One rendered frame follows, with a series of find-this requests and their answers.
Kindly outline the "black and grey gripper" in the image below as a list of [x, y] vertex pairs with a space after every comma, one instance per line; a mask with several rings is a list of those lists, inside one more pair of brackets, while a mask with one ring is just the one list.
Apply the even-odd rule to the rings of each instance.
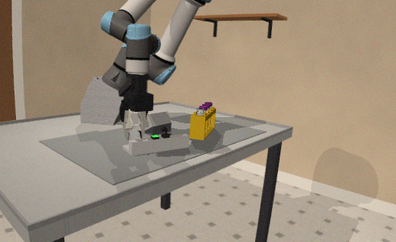
[[131, 89], [129, 89], [129, 91], [123, 95], [123, 100], [121, 100], [119, 107], [120, 118], [123, 124], [126, 139], [129, 140], [129, 129], [133, 128], [132, 112], [138, 112], [140, 126], [139, 134], [142, 139], [146, 127], [149, 127], [147, 114], [149, 111], [153, 110], [154, 94], [147, 93], [147, 80], [149, 80], [149, 74], [138, 75], [126, 73], [126, 77], [132, 78], [132, 86]]

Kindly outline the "grey key housing with blue and green buttons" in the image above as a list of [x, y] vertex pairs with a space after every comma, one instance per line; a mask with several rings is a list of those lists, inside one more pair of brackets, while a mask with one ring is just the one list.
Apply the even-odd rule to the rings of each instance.
[[[168, 112], [153, 113], [147, 115], [149, 127], [146, 127], [145, 134], [154, 136], [161, 133], [168, 134], [171, 131], [172, 122], [169, 118]], [[162, 135], [162, 134], [161, 134]], [[171, 134], [168, 134], [171, 135]]]

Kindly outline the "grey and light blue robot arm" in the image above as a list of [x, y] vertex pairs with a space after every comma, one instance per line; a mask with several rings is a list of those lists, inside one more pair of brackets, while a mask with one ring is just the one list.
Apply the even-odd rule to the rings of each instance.
[[[149, 74], [153, 83], [163, 85], [174, 73], [178, 50], [198, 9], [211, 0], [180, 0], [162, 39], [151, 33], [149, 25], [135, 24], [156, 0], [128, 0], [115, 14], [108, 11], [100, 27], [123, 42], [113, 66], [103, 75], [107, 85], [123, 96], [132, 86], [128, 74]], [[149, 60], [150, 58], [150, 60]], [[150, 65], [151, 64], [151, 65]]]

